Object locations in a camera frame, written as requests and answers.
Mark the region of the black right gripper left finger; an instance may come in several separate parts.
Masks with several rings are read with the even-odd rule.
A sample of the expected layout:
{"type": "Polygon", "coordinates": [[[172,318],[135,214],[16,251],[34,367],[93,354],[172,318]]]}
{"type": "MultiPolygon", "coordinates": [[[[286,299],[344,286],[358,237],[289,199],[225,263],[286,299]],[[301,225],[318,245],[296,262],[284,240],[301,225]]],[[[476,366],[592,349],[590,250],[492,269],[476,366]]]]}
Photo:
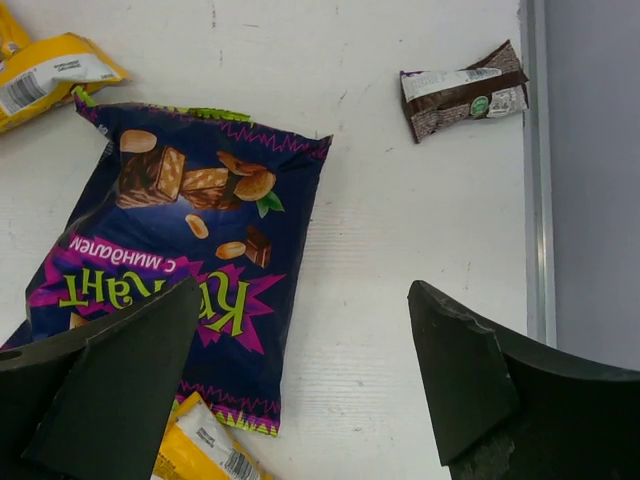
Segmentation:
{"type": "Polygon", "coordinates": [[[188,277],[1,354],[4,479],[148,479],[198,323],[188,277]]]}

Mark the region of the yellow snack packet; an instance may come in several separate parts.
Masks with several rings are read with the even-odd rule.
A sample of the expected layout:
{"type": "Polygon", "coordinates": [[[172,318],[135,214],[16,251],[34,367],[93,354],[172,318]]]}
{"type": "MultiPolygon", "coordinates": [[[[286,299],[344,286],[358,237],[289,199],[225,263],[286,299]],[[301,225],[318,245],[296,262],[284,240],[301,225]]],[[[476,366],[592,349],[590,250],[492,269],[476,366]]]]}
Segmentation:
{"type": "Polygon", "coordinates": [[[201,395],[194,392],[172,410],[152,477],[165,480],[268,480],[273,475],[230,435],[201,395]]]}

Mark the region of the purple candy snack bag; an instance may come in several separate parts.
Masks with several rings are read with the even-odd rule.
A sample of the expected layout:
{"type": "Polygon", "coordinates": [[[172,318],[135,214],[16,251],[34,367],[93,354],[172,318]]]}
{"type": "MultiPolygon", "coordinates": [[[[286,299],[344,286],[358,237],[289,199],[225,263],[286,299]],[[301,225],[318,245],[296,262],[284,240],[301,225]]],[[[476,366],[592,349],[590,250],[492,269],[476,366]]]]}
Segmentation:
{"type": "Polygon", "coordinates": [[[330,137],[245,114],[101,104],[73,91],[107,145],[26,289],[15,348],[194,278],[199,320],[176,393],[223,424],[276,436],[296,285],[330,137]]]}

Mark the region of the brown chocolate bar wrapper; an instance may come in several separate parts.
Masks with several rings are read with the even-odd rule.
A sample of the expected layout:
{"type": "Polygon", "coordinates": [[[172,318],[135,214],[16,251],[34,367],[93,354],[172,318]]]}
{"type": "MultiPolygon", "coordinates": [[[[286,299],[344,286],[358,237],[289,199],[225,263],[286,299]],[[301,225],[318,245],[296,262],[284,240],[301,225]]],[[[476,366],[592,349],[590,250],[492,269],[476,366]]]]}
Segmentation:
{"type": "Polygon", "coordinates": [[[528,77],[507,40],[461,70],[401,71],[401,106],[413,140],[465,120],[498,119],[528,109],[528,77]]]}

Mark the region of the aluminium table edge rail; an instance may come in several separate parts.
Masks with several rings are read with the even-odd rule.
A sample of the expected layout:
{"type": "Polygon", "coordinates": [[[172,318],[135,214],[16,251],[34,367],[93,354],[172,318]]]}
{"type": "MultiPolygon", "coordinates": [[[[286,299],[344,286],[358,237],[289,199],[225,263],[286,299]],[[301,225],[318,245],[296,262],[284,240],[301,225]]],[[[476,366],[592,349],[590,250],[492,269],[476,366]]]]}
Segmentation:
{"type": "Polygon", "coordinates": [[[557,346],[552,168],[545,3],[520,3],[522,60],[529,78],[523,115],[527,334],[557,346]]]}

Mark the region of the yellow M&M's candy packet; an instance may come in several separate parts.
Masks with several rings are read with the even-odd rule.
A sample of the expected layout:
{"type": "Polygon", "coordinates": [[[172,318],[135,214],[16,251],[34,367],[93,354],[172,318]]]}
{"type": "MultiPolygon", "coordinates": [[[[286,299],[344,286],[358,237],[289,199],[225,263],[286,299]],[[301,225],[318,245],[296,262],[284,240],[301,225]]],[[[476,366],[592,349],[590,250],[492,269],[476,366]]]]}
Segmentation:
{"type": "Polygon", "coordinates": [[[94,93],[129,73],[97,44],[71,32],[32,41],[1,6],[1,130],[9,131],[73,100],[81,86],[94,93]]]}

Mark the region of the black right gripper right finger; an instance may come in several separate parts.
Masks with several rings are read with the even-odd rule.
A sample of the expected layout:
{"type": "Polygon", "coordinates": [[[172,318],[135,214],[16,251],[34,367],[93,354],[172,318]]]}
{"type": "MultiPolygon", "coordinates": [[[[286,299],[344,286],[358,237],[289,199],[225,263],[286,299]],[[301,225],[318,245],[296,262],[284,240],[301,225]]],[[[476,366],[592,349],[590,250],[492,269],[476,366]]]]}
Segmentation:
{"type": "Polygon", "coordinates": [[[539,343],[429,283],[408,293],[438,456],[455,479],[635,479],[639,374],[539,343]]]}

